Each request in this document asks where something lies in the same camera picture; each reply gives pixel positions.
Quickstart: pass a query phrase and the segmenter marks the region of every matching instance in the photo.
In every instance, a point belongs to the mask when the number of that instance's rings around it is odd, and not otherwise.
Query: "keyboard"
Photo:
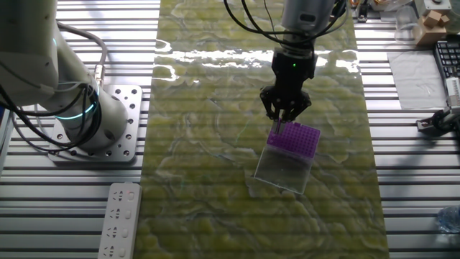
[[[458,35],[447,37],[436,43],[434,57],[444,81],[450,77],[460,78],[460,37]]]

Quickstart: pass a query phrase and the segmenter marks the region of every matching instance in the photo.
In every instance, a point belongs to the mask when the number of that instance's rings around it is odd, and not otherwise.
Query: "marble surface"
[[[267,3],[279,24],[282,0]],[[248,5],[270,29],[263,2]],[[252,178],[276,44],[215,0],[162,0],[158,39],[135,258],[389,257],[351,20],[317,40],[304,85],[313,105],[297,122],[321,139],[303,195]]]

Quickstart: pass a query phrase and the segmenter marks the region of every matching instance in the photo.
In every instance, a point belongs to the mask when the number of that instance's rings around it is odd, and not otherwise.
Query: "wooden block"
[[[430,28],[435,27],[438,25],[439,21],[441,20],[442,14],[436,12],[436,11],[430,11],[428,15],[426,16],[423,24],[425,26],[428,26]]]
[[[439,20],[438,25],[441,26],[441,27],[444,27],[444,26],[446,26],[450,21],[451,21],[451,20],[450,20],[446,15],[444,15],[444,16],[441,17],[441,20]]]
[[[418,20],[418,24],[422,27],[422,37],[417,42],[417,46],[421,45],[435,45],[440,39],[447,35],[445,27],[440,27],[436,25],[433,28],[425,26],[425,17],[421,17]]]

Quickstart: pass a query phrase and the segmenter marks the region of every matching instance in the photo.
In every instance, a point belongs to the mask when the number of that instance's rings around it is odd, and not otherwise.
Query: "metal mounting plate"
[[[137,132],[139,130],[139,118],[142,104],[142,89],[140,86],[104,86],[105,91],[118,98],[128,111],[128,119],[132,123],[127,123],[124,134],[113,145],[94,153],[88,153],[75,147],[69,151],[59,152],[56,155],[49,154],[48,157],[56,163],[128,163],[135,158],[137,146]],[[61,123],[56,119],[52,138],[59,142],[68,142]]]

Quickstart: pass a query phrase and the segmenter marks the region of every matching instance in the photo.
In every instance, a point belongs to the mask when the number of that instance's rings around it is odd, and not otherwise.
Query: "white power strip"
[[[136,183],[114,183],[110,186],[98,259],[132,258],[141,190]]]

